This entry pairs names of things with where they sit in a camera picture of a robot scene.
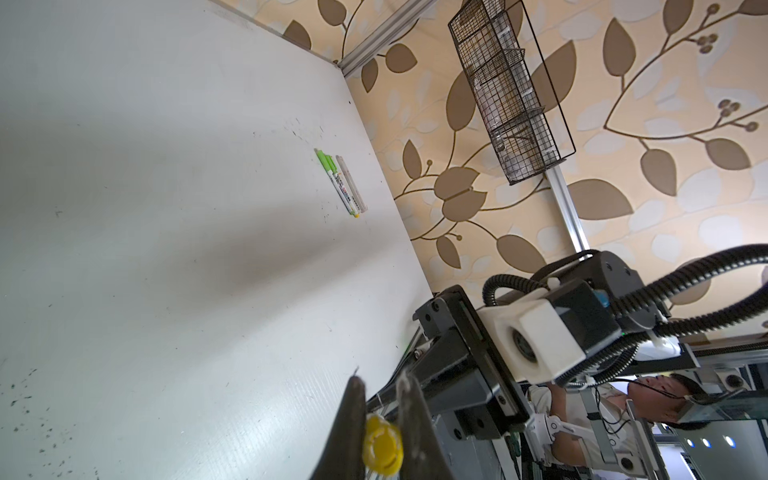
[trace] person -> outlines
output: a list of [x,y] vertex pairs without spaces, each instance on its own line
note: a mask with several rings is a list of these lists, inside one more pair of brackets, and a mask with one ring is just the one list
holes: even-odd
[[[627,414],[628,399],[634,402],[637,416],[650,422],[662,422],[682,430],[701,429],[707,425],[706,422],[683,424],[677,422],[678,413],[687,401],[684,396],[704,393],[701,386],[692,379],[673,373],[671,376],[644,376],[637,381],[642,385],[629,383],[626,394],[608,383],[597,387],[601,414],[609,439],[612,440],[612,444],[615,443],[614,451],[629,451],[640,457],[631,426],[625,428],[630,418]],[[670,398],[653,389],[679,398]],[[531,386],[528,389],[528,399],[533,403],[537,413],[556,415],[562,422],[587,429],[592,428],[581,395],[577,392],[569,393],[550,383],[546,386]],[[552,445],[546,445],[545,450],[547,463],[621,471],[618,465],[607,465],[603,462],[600,447],[594,439],[578,438],[559,432],[554,435]]]

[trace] white shirt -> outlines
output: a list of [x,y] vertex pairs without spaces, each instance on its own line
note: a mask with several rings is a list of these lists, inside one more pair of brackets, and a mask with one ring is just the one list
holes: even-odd
[[[617,406],[608,402],[606,398],[622,395],[622,393],[612,387],[610,384],[603,384],[598,386],[598,392],[602,397],[600,404],[600,413],[608,423],[607,427],[611,431],[616,431],[624,420],[629,419],[629,415],[626,412],[621,411]],[[552,406],[552,394],[547,387],[532,386],[528,389],[528,396],[533,403],[534,410],[537,413],[546,413],[550,415],[549,409]],[[565,414],[568,416],[568,423],[585,427],[592,430],[592,424],[587,419],[587,410],[584,407],[584,403],[581,401],[581,395],[578,393],[567,393],[565,396]],[[616,435],[608,433],[608,438],[613,439],[616,442],[614,445],[614,451],[616,452],[631,452],[632,455],[640,457],[637,443],[635,442],[634,434],[631,431],[631,425],[625,425]],[[584,453],[584,459],[587,462],[587,467],[595,468],[597,470],[613,470],[615,472],[621,472],[621,468],[618,465],[606,465],[603,462],[603,456],[600,453],[600,446],[594,439],[579,438],[579,445],[581,445],[581,451]],[[545,445],[545,452],[547,455],[547,461],[550,463],[560,463],[552,456],[551,445]]]

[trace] black wire mesh basket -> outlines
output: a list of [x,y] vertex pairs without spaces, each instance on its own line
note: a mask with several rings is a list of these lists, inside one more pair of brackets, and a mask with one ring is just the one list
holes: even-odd
[[509,184],[563,162],[565,157],[560,155],[531,83],[525,50],[518,44],[519,32],[512,29],[505,0],[468,0],[448,27]]

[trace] white table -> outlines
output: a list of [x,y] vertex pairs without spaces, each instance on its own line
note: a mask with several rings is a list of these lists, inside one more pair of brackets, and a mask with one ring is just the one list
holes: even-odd
[[306,478],[430,297],[340,71],[204,0],[4,4],[0,58],[0,478]]

